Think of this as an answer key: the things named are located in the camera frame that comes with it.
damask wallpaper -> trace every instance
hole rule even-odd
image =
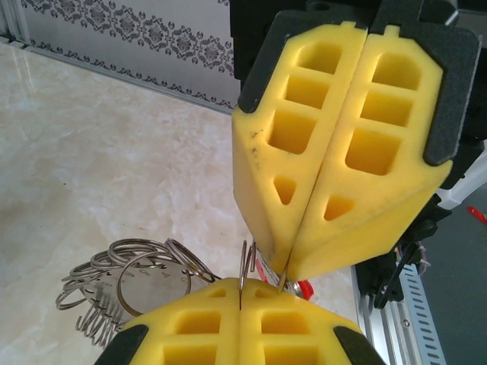
[[[19,0],[33,47],[230,111],[229,0]]]

white plastic part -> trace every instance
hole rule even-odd
[[[464,178],[458,180],[450,190],[438,189],[436,191],[441,198],[438,205],[451,210],[485,183],[487,183],[487,141],[484,141],[484,151],[465,172]]]

beige marble tile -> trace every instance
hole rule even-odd
[[[114,240],[190,248],[236,276],[249,232],[232,195],[230,117],[0,46],[0,359],[93,363],[60,279]],[[355,320],[347,268],[313,279]]]

patterned wallpaper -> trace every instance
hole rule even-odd
[[[216,106],[235,105],[228,0],[123,1],[21,4],[34,47]]]

marble floor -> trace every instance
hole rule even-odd
[[[92,364],[86,303],[54,299],[76,265],[126,237],[190,248],[237,276],[250,234],[232,193],[230,116],[0,45],[1,363]],[[352,320],[350,270],[312,280]]]

